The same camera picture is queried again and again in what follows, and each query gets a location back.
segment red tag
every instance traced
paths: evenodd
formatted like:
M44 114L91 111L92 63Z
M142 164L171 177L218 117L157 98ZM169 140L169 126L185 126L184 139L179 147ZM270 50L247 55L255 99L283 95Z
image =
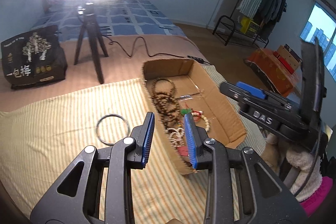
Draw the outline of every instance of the red tag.
M180 146L177 147L177 151L181 156L189 156L189 152L188 152L188 147L187 146Z

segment black bag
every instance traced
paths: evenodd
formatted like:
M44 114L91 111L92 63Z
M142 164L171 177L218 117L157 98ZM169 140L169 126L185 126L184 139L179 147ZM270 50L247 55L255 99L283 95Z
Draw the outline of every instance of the black bag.
M2 70L12 89L65 79L68 64L57 25L26 32L1 43Z

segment red box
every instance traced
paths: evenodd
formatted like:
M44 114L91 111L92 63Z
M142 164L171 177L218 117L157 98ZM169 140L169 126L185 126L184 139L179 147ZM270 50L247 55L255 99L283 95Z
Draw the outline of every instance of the red box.
M279 58L279 56L280 56L280 54L278 54L277 51L274 51L274 52L273 52L273 55L274 55L276 58Z
M278 59L285 66L285 68L289 71L289 73L292 75L294 73L294 69L291 67L291 65L288 64L287 61L281 56L279 56Z

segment pink cushion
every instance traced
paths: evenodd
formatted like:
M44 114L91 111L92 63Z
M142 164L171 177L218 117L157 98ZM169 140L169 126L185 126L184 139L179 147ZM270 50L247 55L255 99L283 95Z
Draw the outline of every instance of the pink cushion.
M300 203L308 216L311 216L317 210L328 195L332 186L333 180L329 177L323 177L322 184L315 193L310 198Z

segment window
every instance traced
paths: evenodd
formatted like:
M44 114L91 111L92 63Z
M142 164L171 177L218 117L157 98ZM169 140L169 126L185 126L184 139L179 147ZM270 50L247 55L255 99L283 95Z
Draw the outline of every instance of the window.
M315 3L310 17L300 35L304 41L313 43L315 37L323 49L324 65L336 81L336 20Z

